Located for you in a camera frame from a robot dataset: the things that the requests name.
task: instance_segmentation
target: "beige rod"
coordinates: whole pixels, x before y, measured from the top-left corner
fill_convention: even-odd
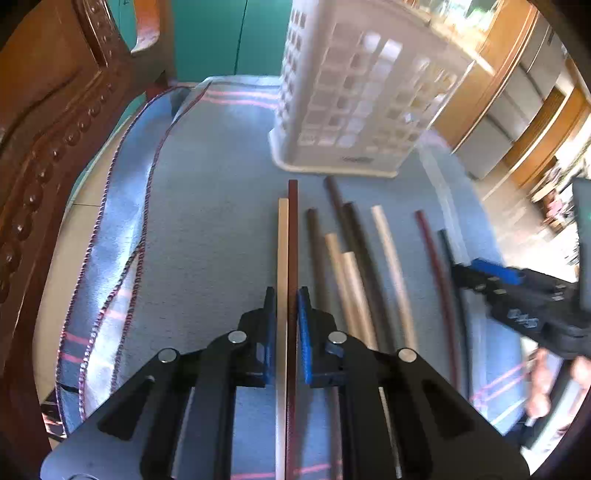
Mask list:
[[[418,343],[417,335],[414,331],[413,311],[411,310],[410,301],[408,299],[406,283],[402,276],[402,268],[400,267],[398,254],[396,253],[396,247],[394,246],[394,240],[388,225],[388,219],[386,218],[384,209],[381,205],[373,206],[371,212],[374,216],[375,226],[378,229],[382,246],[384,247],[384,254],[386,255],[392,285],[394,285],[394,290],[396,291],[398,309],[400,311],[400,321],[404,331],[405,346],[417,350]]]
[[[277,235],[277,363],[275,389],[275,478],[285,479],[285,447],[287,442],[287,245],[289,200],[279,199]]]
[[[343,266],[345,268],[345,276],[350,287],[350,293],[357,313],[356,323],[361,331],[361,336],[358,338],[365,343],[368,348],[377,350],[378,340],[375,336],[374,325],[371,322],[368,301],[365,296],[365,290],[363,289],[357,260],[355,260],[355,254],[353,252],[345,252],[343,254]]]
[[[361,339],[361,330],[359,328],[359,323],[356,320],[355,306],[352,301],[352,295],[349,292],[345,269],[343,268],[343,256],[340,252],[339,237],[336,233],[329,233],[324,239],[326,240],[330,263],[332,264],[333,274],[335,275],[347,331],[352,336]]]

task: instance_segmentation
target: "white plastic basket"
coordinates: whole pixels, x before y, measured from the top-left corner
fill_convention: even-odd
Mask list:
[[[391,0],[294,0],[269,133],[281,168],[394,177],[473,60]]]

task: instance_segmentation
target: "wooden frame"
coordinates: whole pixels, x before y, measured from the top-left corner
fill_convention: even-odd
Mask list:
[[[0,433],[33,475],[50,450],[33,333],[66,202],[171,58],[166,1],[136,0],[135,11],[131,52],[106,0],[41,0],[0,50]]]

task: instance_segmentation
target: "brown rod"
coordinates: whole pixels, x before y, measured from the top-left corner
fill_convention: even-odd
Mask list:
[[[325,247],[320,233],[318,210],[311,208],[306,211],[306,224],[308,226],[312,274],[314,276],[314,308],[328,312],[329,302],[324,271]]]
[[[288,183],[289,218],[287,247],[287,421],[285,441],[285,478],[294,478],[296,446],[297,380],[297,291],[298,291],[298,194],[297,180]]]
[[[355,205],[353,203],[343,205],[339,188],[333,177],[326,177],[324,186],[329,194],[341,232],[345,237],[346,249],[355,254],[358,262],[359,273],[368,299],[369,312],[378,337],[379,350],[394,353],[396,342],[394,333],[390,328],[388,309],[382,293],[383,289],[378,280]]]
[[[423,241],[425,243],[425,247],[427,248],[429,261],[431,263],[431,270],[433,272],[435,283],[437,284],[439,302],[441,305],[443,321],[445,323],[447,333],[447,343],[449,345],[450,365],[452,367],[452,385],[456,390],[458,390],[460,387],[459,366],[457,362],[456,332],[454,326],[454,316],[450,294],[445,283],[443,269],[441,267],[441,262],[439,261],[439,256],[437,255],[437,249],[435,248],[435,243],[433,242],[433,235],[431,234],[431,229],[429,228],[429,224],[427,223],[427,218],[425,217],[425,214],[422,210],[416,211],[415,216],[417,218],[419,230],[423,235]]]

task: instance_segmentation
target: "metal pin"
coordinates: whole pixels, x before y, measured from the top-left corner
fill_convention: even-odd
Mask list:
[[[417,359],[417,353],[410,348],[403,348],[398,352],[398,358],[403,362],[411,364]]]
[[[245,342],[247,338],[246,333],[242,330],[234,330],[233,332],[228,333],[228,340],[230,340],[230,343],[242,343]]]
[[[177,359],[177,351],[172,348],[165,348],[158,352],[158,360],[164,364],[169,364]]]
[[[335,345],[340,345],[341,343],[345,343],[347,341],[347,334],[343,332],[330,332],[329,334],[329,342],[334,343]]]

